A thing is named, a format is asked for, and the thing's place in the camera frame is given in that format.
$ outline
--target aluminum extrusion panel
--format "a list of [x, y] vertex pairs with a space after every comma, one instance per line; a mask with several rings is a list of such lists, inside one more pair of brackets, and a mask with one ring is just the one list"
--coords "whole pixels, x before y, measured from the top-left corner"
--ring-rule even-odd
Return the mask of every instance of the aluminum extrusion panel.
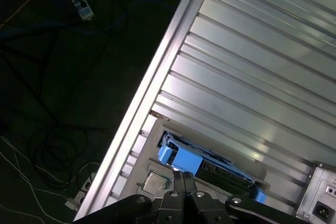
[[262, 163], [266, 204], [290, 214], [312, 162], [336, 165], [335, 0], [185, 1], [77, 218], [126, 183], [156, 118]]

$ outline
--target power socket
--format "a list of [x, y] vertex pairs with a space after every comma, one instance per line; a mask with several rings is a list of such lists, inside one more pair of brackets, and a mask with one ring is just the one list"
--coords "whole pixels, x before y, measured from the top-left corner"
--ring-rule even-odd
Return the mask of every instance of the power socket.
[[71, 0], [77, 7], [78, 14], [82, 20], [92, 20], [94, 13], [86, 0]]
[[[96, 173], [91, 173], [91, 178], [92, 180], [94, 179]], [[88, 191], [90, 186], [91, 186], [91, 178], [89, 177], [85, 182], [84, 184], [82, 185], [81, 189], [83, 191]], [[85, 198], [85, 195], [86, 193], [84, 193], [83, 191], [79, 190], [77, 195], [75, 196], [74, 199], [70, 198], [66, 203], [65, 205], [70, 208], [71, 210], [74, 210], [74, 211], [78, 211], [80, 205], [82, 204], [84, 198]]]

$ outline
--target metal plate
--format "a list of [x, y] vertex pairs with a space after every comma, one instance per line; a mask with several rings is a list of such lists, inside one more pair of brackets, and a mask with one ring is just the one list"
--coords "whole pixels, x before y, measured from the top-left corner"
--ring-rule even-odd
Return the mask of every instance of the metal plate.
[[329, 221], [323, 221], [313, 213], [318, 202], [336, 212], [336, 167], [331, 168], [328, 169], [328, 165], [323, 163], [317, 164], [311, 172], [309, 185], [304, 191], [302, 202], [298, 208], [297, 216], [312, 224], [336, 223], [335, 214], [330, 214]]
[[335, 13], [333, 0], [182, 0], [76, 218], [106, 205], [156, 118], [262, 163], [267, 204], [295, 212], [312, 162], [336, 165]]

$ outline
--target hex bolt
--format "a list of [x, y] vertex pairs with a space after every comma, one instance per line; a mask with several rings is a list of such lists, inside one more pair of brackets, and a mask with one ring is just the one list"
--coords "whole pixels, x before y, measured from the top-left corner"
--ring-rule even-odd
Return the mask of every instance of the hex bolt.
[[136, 203], [144, 203], [145, 202], [145, 198], [144, 197], [138, 197], [135, 199]]
[[169, 195], [172, 196], [172, 197], [177, 197], [179, 195], [179, 193], [176, 192], [176, 191], [172, 191]]
[[240, 203], [243, 202], [243, 201], [242, 201], [241, 199], [239, 199], [239, 198], [233, 198], [232, 201], [233, 201], [234, 203], [236, 203], [236, 204], [240, 204]]
[[205, 193], [202, 192], [202, 191], [198, 191], [198, 192], [196, 193], [196, 196], [199, 197], [199, 198], [202, 198], [202, 197], [205, 196]]

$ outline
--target wire bundle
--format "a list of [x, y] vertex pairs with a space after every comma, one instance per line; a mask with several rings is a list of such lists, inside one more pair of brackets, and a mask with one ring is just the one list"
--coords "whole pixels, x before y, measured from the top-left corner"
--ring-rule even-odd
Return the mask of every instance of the wire bundle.
[[[54, 125], [45, 127], [31, 136], [27, 144], [27, 153], [40, 178], [50, 188], [61, 190], [71, 184], [76, 161], [87, 150], [88, 142], [89, 137], [86, 130], [67, 125]], [[37, 164], [43, 165], [54, 173], [66, 173], [64, 181], [60, 182], [51, 178], [37, 168]]]

